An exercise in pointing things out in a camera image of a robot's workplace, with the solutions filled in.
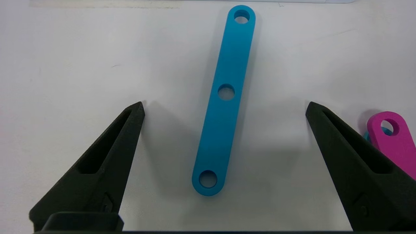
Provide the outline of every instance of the white table surface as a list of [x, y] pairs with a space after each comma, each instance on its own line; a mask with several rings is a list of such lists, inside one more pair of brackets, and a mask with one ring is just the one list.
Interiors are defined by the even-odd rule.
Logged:
[[137, 101], [146, 118], [124, 230], [351, 229], [305, 109], [326, 105], [360, 133], [371, 115], [395, 111], [416, 132], [416, 1], [246, 2], [257, 22], [228, 176], [203, 197], [191, 174], [226, 14], [238, 4], [2, 0], [2, 232], [31, 233], [33, 205]]

